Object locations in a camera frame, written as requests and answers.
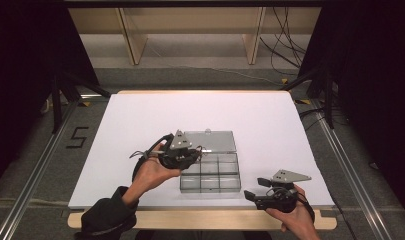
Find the transparent compartment box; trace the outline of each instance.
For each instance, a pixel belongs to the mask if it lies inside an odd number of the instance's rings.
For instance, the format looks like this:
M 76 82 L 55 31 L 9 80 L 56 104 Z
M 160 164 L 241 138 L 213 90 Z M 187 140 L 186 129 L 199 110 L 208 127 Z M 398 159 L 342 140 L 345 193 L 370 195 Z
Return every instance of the transparent compartment box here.
M 183 170 L 180 177 L 182 193 L 239 192 L 239 163 L 233 132 L 185 132 L 192 146 L 204 147 L 200 162 Z

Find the person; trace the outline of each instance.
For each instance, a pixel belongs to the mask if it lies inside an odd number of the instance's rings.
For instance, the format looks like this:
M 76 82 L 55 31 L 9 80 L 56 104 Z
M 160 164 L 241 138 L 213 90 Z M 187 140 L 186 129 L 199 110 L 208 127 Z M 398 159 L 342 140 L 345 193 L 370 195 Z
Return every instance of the person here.
M 121 234 L 130 230 L 137 222 L 136 210 L 139 198 L 147 191 L 161 185 L 170 178 L 180 176 L 179 169 L 167 169 L 162 166 L 156 156 L 149 157 L 138 170 L 130 187 L 120 186 L 113 196 L 100 199 L 81 218 L 81 232 L 74 238 L 77 240 L 117 240 Z M 305 196 L 305 191 L 295 185 L 297 191 Z M 320 239 L 310 214 L 298 201 L 296 208 L 290 213 L 268 208 L 266 212 L 282 222 L 281 231 L 290 230 L 302 240 Z

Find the black sleeve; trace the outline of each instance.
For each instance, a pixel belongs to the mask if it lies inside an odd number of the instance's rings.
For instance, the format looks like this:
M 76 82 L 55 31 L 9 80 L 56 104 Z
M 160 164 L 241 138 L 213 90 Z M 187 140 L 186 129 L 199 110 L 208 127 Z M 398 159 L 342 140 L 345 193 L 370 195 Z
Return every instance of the black sleeve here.
M 118 187 L 110 199 L 100 199 L 85 212 L 81 217 L 81 232 L 76 233 L 74 238 L 116 240 L 123 232 L 134 227 L 138 202 L 131 208 L 124 204 L 121 197 L 127 189 Z

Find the hand-mounted device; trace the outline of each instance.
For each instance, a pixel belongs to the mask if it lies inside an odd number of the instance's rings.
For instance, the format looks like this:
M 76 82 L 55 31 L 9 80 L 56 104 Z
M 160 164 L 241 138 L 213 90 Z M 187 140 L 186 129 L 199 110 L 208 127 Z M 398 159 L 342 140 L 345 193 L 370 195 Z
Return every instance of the hand-mounted device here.
M 162 141 L 166 141 L 166 143 L 161 146 L 159 151 L 154 151 L 154 148 Z M 136 151 L 130 156 L 132 158 L 136 155 L 143 155 L 134 168 L 133 179 L 143 162 L 151 156 L 156 156 L 162 166 L 168 169 L 184 170 L 189 168 L 202 158 L 202 146 L 194 149 L 191 149 L 191 147 L 192 143 L 180 130 L 177 130 L 175 136 L 170 133 L 161 137 L 147 151 Z
M 315 220 L 315 214 L 308 200 L 300 194 L 294 186 L 294 182 L 311 180 L 311 177 L 287 170 L 279 170 L 271 179 L 258 178 L 258 184 L 271 189 L 265 196 L 256 196 L 254 193 L 244 191 L 245 198 L 255 203 L 258 210 L 275 208 L 284 213 L 292 212 L 297 201 L 304 204 L 311 215 L 312 221 Z

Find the human hand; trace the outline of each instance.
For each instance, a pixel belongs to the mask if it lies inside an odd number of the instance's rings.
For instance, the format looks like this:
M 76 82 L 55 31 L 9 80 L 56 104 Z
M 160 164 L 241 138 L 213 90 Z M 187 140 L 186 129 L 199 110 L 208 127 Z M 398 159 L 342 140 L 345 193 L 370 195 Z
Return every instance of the human hand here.
M 305 191 L 296 184 L 295 189 L 305 196 Z M 311 215 L 301 202 L 297 201 L 295 209 L 290 213 L 283 213 L 272 208 L 268 208 L 266 212 L 272 217 L 282 221 L 282 232 L 289 229 L 296 237 L 302 240 L 320 239 L 315 230 Z
M 158 144 L 153 151 L 158 151 L 161 146 L 162 144 Z M 167 169 L 156 156 L 151 156 L 140 166 L 133 183 L 122 197 L 123 201 L 127 205 L 133 205 L 145 192 L 180 174 L 179 169 Z

